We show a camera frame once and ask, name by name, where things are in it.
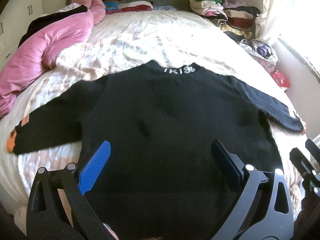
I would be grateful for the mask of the black sweater with orange cuffs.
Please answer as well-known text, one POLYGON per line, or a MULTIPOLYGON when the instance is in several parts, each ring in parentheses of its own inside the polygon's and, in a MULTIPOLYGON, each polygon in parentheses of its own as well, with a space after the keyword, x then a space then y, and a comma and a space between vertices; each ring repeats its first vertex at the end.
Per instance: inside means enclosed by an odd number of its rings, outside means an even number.
POLYGON ((277 99, 196 64, 155 61, 81 80, 26 116, 16 155, 80 141, 79 164, 108 141, 111 154, 85 197, 120 239, 208 239, 235 198, 212 154, 216 139, 262 171, 282 168, 270 122, 304 126, 277 99))

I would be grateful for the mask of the pile of folded clothes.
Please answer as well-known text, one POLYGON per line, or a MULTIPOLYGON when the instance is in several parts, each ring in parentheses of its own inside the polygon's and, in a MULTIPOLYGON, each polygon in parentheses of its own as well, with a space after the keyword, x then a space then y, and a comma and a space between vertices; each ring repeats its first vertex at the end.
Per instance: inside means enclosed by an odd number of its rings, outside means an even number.
POLYGON ((191 10, 218 27, 236 43, 255 38, 260 10, 246 0, 189 0, 191 10))

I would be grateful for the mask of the red and white folded clothes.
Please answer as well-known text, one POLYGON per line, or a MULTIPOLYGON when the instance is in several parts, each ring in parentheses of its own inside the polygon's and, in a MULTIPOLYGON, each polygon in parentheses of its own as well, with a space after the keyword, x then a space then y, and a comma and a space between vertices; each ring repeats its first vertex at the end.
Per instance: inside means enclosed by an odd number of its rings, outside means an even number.
POLYGON ((129 3, 121 3, 118 9, 114 9, 111 13, 121 13, 121 12, 138 12, 138 11, 150 11, 153 6, 148 1, 135 1, 129 3))

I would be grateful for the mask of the red plastic bag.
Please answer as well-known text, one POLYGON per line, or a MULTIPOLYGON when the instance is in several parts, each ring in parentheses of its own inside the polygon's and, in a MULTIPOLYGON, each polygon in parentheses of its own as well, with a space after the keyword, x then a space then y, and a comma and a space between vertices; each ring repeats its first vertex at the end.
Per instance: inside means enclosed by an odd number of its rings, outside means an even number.
POLYGON ((278 70, 275 70, 271 74, 272 79, 275 81, 275 83, 283 90, 286 91, 291 87, 288 79, 285 77, 283 73, 281 73, 278 70))

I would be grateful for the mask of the floral laundry basket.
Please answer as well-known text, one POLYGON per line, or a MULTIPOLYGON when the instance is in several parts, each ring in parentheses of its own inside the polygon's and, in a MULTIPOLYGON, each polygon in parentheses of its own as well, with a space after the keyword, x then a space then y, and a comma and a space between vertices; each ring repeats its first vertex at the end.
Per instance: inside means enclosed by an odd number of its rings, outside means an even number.
POLYGON ((268 74, 274 72, 278 62, 278 56, 271 46, 258 40, 246 39, 241 40, 239 46, 257 61, 268 74))

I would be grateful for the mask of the cream curtain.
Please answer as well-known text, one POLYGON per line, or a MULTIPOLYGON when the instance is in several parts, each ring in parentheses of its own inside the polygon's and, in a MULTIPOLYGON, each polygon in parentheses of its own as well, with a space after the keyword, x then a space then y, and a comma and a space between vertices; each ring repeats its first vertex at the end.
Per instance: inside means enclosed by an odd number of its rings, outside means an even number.
POLYGON ((292 0, 263 0, 263 11, 255 20, 255 39, 272 45, 288 23, 292 0))

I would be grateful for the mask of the pink quilt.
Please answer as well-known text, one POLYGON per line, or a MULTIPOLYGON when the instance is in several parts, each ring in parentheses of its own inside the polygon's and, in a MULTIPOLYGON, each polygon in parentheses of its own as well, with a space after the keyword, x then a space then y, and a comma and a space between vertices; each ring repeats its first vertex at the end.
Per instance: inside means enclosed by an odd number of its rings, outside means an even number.
POLYGON ((105 17, 102 0, 72 0, 87 12, 52 23, 28 38, 1 70, 1 116, 7 115, 20 92, 46 71, 56 67, 64 49, 86 42, 95 25, 105 17))

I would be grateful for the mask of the peach floral bedspread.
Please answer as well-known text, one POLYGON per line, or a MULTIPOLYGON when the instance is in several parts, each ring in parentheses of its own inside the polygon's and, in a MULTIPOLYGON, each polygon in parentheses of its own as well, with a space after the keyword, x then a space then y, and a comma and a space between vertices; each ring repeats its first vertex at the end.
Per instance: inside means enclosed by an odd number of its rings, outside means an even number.
POLYGON ((7 152, 10 131, 31 111, 59 96, 73 83, 140 66, 150 60, 162 67, 196 63, 232 75, 297 112, 264 68, 218 27, 191 12, 129 12, 107 16, 85 43, 65 49, 57 67, 44 73, 16 99, 1 119, 1 202, 9 213, 27 203, 36 169, 60 168, 76 158, 78 143, 16 157, 7 152))

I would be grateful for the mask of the black garment on quilt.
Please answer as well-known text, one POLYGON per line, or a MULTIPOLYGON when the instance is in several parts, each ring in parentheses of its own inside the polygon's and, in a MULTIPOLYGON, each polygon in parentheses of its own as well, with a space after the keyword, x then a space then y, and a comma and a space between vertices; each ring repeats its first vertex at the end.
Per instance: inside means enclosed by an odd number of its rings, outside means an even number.
POLYGON ((28 38, 33 36, 35 33, 40 31, 41 29, 45 28, 46 26, 55 23, 57 21, 63 20, 64 18, 67 18, 74 14, 79 14, 82 12, 87 12, 88 9, 84 5, 80 5, 72 10, 69 11, 63 11, 63 12, 56 12, 53 14, 49 14, 46 16, 39 17, 35 20, 33 20, 27 29, 27 32, 22 36, 20 39, 20 42, 18 44, 18 47, 20 47, 28 38))

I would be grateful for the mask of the white wardrobe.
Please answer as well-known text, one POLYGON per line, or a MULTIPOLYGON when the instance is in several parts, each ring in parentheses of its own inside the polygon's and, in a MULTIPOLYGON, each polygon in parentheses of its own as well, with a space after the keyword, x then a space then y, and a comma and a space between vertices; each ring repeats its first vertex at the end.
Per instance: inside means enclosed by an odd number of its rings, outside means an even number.
POLYGON ((1 68, 16 51, 29 24, 42 12, 42 0, 8 1, 1 13, 1 68))

